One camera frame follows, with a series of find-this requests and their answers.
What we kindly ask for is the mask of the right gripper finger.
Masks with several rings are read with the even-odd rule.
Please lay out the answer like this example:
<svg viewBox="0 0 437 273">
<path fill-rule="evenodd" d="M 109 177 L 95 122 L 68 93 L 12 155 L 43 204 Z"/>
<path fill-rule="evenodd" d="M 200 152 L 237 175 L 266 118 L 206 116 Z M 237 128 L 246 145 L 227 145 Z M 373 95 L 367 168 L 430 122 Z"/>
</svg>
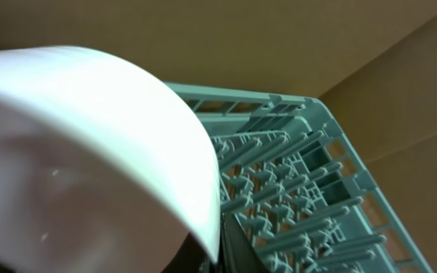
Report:
<svg viewBox="0 0 437 273">
<path fill-rule="evenodd" d="M 230 212 L 222 214 L 218 267 L 225 273 L 266 273 L 265 265 Z"/>
</svg>

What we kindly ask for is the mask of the pink bowl with rice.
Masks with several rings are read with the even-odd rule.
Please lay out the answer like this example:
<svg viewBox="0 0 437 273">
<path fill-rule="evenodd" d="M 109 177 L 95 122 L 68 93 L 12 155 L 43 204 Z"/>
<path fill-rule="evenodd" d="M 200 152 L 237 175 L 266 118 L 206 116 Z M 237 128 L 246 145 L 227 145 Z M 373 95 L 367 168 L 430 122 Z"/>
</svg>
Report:
<svg viewBox="0 0 437 273">
<path fill-rule="evenodd" d="M 217 260 L 218 162 L 176 92 L 93 49 L 0 51 L 0 263 L 160 272 L 187 237 Z"/>
</svg>

